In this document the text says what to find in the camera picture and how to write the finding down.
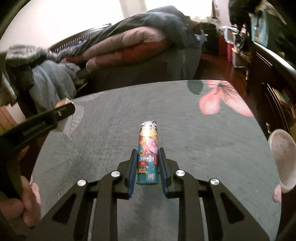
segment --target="table surface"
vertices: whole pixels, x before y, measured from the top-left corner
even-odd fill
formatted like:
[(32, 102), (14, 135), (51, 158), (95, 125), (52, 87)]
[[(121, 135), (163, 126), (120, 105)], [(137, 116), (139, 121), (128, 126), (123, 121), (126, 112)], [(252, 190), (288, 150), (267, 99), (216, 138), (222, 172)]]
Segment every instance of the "table surface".
[[(128, 160), (140, 122), (155, 120), (167, 158), (195, 178), (218, 178), (275, 240), (277, 168), (256, 119), (228, 82), (137, 85), (74, 103), (75, 114), (63, 132), (48, 135), (33, 171), (43, 216), (77, 180), (98, 180)], [(177, 234), (178, 200), (166, 199), (160, 184), (136, 185), (130, 200), (118, 200), (119, 240), (171, 241)]]

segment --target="metal screw head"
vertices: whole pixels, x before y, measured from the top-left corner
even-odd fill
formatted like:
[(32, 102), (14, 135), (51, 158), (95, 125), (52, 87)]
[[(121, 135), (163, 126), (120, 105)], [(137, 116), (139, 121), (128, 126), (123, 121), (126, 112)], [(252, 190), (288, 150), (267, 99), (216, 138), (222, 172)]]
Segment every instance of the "metal screw head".
[(177, 175), (178, 177), (182, 177), (182, 176), (185, 175), (185, 171), (183, 171), (183, 170), (178, 170), (178, 171), (176, 171), (176, 175)]
[(119, 171), (113, 171), (113, 172), (111, 172), (111, 176), (112, 177), (119, 177), (120, 176), (120, 172)]
[(83, 179), (80, 179), (80, 180), (77, 182), (77, 185), (80, 186), (80, 187), (84, 186), (85, 184), (86, 184), (86, 181), (83, 180)]
[(220, 183), (220, 181), (217, 178), (212, 178), (211, 179), (211, 184), (212, 185), (218, 185)]

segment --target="cartoon character on label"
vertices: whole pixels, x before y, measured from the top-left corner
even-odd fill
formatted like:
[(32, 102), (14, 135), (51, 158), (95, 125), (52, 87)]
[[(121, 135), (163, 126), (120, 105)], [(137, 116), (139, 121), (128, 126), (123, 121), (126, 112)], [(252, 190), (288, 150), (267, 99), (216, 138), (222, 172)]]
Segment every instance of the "cartoon character on label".
[(146, 172), (146, 168), (149, 168), (147, 166), (147, 164), (148, 164), (148, 162), (146, 162), (146, 161), (139, 161), (138, 162), (138, 167), (139, 167), (138, 173), (147, 174), (148, 172)]

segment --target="cylindrical can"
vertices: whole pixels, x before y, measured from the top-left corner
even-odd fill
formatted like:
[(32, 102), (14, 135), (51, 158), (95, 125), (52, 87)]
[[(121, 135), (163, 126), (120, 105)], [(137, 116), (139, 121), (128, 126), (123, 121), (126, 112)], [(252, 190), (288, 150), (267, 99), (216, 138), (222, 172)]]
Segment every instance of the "cylindrical can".
[(140, 124), (137, 184), (158, 184), (157, 125), (155, 121)]

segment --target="window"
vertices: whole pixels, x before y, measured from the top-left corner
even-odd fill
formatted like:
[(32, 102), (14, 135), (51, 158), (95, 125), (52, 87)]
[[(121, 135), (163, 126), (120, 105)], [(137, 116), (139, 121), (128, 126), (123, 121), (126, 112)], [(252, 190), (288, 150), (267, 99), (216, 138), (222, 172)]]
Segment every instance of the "window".
[(147, 10), (166, 5), (173, 5), (184, 15), (191, 18), (201, 18), (211, 16), (212, 0), (145, 0)]

